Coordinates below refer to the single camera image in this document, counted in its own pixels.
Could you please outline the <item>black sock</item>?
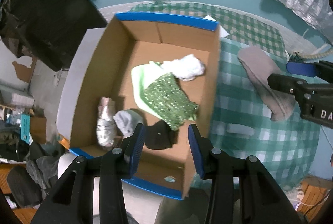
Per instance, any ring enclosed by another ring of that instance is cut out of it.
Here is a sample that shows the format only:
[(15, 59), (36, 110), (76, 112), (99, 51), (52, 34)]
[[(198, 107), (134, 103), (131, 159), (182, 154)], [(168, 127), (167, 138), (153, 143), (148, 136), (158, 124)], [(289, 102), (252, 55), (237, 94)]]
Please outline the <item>black sock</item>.
[(172, 148), (176, 142), (178, 131), (174, 131), (163, 120), (146, 127), (145, 145), (148, 149), (164, 150)]

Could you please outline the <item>grey sock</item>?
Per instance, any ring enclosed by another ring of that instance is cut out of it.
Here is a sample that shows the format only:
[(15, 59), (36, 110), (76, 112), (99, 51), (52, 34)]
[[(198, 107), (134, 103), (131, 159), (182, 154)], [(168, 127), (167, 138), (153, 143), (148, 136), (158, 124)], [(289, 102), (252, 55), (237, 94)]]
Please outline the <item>grey sock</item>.
[(118, 111), (113, 120), (124, 138), (132, 136), (138, 124), (144, 124), (142, 116), (131, 109)]

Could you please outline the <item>patterned white sock bundle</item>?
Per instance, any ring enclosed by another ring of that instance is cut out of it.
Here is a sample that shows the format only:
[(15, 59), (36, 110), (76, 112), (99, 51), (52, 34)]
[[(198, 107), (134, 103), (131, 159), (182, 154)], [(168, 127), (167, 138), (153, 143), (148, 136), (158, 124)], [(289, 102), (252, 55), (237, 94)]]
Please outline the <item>patterned white sock bundle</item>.
[(109, 150), (115, 145), (117, 137), (117, 126), (113, 119), (115, 114), (115, 102), (111, 98), (101, 97), (98, 106), (96, 134), (98, 144), (105, 150)]

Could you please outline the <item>grey fleece mitten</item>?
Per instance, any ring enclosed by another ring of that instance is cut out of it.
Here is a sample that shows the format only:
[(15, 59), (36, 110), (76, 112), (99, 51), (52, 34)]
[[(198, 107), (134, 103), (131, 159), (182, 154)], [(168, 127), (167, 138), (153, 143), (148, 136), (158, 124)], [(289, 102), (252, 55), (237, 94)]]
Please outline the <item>grey fleece mitten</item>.
[(284, 121), (290, 118), (295, 108), (295, 98), (270, 88), (268, 78), (282, 71), (262, 49), (250, 46), (238, 52), (238, 60), (245, 69), (252, 85), (263, 103), (271, 111), (272, 121)]

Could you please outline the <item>green sparkly knitted cloth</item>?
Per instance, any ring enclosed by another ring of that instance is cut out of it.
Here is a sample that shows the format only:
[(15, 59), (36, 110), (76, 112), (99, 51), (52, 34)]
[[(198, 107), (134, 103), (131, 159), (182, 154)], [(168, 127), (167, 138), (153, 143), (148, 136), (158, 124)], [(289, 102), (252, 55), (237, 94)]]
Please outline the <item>green sparkly knitted cloth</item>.
[(196, 120), (199, 105), (188, 98), (171, 73), (150, 84), (141, 93), (141, 98), (174, 131), (178, 130), (186, 120)]

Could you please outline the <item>light green cloth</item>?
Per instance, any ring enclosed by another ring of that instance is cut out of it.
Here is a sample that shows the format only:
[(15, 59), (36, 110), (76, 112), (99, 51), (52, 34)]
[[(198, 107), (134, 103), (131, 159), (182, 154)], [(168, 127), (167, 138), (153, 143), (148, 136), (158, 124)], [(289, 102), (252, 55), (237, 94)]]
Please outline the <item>light green cloth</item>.
[(135, 66), (131, 70), (131, 79), (133, 86), (133, 95), (136, 105), (144, 110), (145, 112), (157, 117), (162, 120), (151, 107), (149, 107), (146, 102), (141, 98), (141, 93), (149, 87), (158, 78), (165, 75), (167, 72), (160, 67), (160, 63), (150, 61), (148, 64), (142, 64)]

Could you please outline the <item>white blue striped plastic bundle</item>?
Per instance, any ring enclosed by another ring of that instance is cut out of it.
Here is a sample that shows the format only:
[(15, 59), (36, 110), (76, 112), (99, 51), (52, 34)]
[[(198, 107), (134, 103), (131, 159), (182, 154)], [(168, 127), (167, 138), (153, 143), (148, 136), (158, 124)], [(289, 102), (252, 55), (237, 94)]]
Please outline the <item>white blue striped plastic bundle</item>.
[(205, 72), (204, 63), (193, 54), (173, 61), (164, 61), (160, 67), (182, 81), (192, 81)]

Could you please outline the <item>green checkered tablecloth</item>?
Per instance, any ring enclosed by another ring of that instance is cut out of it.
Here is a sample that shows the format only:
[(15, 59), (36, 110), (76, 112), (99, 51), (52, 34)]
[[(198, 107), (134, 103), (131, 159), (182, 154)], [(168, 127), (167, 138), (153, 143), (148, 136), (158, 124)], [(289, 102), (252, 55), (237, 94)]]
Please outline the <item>green checkered tablecloth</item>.
[(238, 60), (245, 43), (222, 39), (217, 88), (208, 138), (232, 157), (256, 156), (281, 187), (306, 177), (316, 154), (320, 126), (301, 119), (298, 105), (290, 118), (272, 121)]

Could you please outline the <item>blue cardboard box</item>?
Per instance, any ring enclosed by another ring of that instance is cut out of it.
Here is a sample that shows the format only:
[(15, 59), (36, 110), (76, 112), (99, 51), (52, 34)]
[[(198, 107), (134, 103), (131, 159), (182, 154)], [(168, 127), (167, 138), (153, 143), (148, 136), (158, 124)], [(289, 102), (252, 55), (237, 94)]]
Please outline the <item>blue cardboard box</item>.
[(176, 132), (167, 149), (146, 144), (129, 183), (181, 200), (195, 174), (187, 129), (207, 135), (220, 58), (218, 22), (154, 12), (115, 14), (104, 28), (88, 29), (66, 78), (56, 127), (75, 155), (104, 154), (97, 141), (103, 97), (117, 111), (138, 111), (148, 125)]

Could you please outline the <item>green beige checkered blanket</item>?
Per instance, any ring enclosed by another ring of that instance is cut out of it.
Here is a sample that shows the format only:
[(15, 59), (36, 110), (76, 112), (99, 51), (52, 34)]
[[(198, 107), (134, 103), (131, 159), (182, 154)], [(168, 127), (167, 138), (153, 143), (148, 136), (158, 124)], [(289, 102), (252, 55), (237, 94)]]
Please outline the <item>green beige checkered blanket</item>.
[(140, 3), (131, 12), (161, 12), (204, 18), (211, 16), (226, 30), (228, 39), (258, 45), (263, 51), (287, 60), (285, 43), (279, 30), (244, 14), (216, 6), (195, 2), (164, 2), (161, 0)]

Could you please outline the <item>white paper sheet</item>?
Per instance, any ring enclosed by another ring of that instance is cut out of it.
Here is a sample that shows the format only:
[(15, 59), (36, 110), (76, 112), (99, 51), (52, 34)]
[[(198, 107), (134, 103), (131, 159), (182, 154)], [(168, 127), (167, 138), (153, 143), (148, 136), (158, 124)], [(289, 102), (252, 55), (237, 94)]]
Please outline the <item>white paper sheet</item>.
[[(205, 20), (211, 20), (211, 21), (215, 21), (215, 22), (217, 22), (217, 20), (215, 20), (212, 16), (210, 16), (210, 15), (206, 15), (205, 17), (204, 17), (204, 19)], [(220, 32), (220, 38), (226, 38), (228, 35), (229, 35), (229, 33), (221, 26), (221, 25), (219, 25), (219, 32)]]

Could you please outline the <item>teal book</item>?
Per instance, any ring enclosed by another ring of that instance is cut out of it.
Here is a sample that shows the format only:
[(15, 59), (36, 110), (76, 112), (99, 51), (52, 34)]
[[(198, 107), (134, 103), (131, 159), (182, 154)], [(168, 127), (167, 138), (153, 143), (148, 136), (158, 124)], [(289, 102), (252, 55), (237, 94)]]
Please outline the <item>teal book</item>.
[(30, 135), (30, 115), (22, 114), (21, 115), (21, 125), (20, 125), (20, 137), (21, 140), (31, 145), (33, 139)]

